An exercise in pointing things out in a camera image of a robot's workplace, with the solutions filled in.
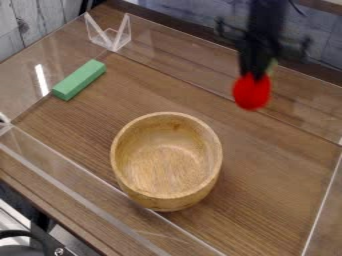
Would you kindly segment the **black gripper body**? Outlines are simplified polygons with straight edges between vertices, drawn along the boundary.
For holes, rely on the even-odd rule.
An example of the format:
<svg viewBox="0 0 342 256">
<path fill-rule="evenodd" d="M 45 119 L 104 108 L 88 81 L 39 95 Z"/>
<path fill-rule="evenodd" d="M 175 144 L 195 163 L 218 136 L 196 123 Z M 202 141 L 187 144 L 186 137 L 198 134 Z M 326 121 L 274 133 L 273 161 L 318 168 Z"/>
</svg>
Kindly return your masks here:
<svg viewBox="0 0 342 256">
<path fill-rule="evenodd" d="M 266 48 L 275 57 L 306 62 L 313 39 L 309 35 L 295 38 L 286 33 L 289 11 L 307 17 L 294 0 L 250 0 L 246 23 L 216 16 L 214 33 L 235 47 L 239 47 L 244 40 L 250 40 Z"/>
</svg>

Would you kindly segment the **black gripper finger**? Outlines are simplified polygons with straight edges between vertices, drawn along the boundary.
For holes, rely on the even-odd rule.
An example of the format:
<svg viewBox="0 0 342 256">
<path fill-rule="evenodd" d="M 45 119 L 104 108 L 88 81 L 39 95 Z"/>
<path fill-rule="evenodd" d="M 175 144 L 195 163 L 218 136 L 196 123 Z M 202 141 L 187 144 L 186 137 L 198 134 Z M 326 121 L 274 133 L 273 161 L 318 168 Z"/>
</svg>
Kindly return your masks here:
<svg viewBox="0 0 342 256">
<path fill-rule="evenodd" d="M 250 49 L 242 50 L 239 52 L 239 72 L 240 72 L 240 76 L 246 76 L 247 74 L 254 76 L 254 59 L 255 59 L 255 55 L 254 55 L 254 52 Z"/>
<path fill-rule="evenodd" d="M 256 60 L 255 60 L 255 67 L 254 67 L 254 77 L 255 80 L 261 80 L 267 68 L 270 66 L 270 63 L 273 61 L 273 56 L 269 54 L 261 54 L 256 56 Z"/>
</svg>

